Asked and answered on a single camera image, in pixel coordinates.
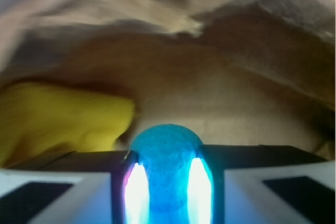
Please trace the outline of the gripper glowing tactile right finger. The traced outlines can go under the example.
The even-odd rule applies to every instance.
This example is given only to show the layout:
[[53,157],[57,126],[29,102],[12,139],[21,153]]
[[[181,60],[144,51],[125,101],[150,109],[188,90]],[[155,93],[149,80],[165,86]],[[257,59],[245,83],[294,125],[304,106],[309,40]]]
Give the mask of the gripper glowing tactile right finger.
[[203,145],[190,223],[335,223],[335,163],[292,146]]

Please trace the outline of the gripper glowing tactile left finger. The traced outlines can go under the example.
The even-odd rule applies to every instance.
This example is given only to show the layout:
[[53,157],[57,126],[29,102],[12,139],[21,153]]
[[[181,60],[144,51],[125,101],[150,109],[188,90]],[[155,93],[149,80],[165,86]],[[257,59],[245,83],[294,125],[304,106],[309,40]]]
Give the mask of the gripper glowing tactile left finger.
[[133,151],[42,154],[1,170],[1,223],[148,223]]

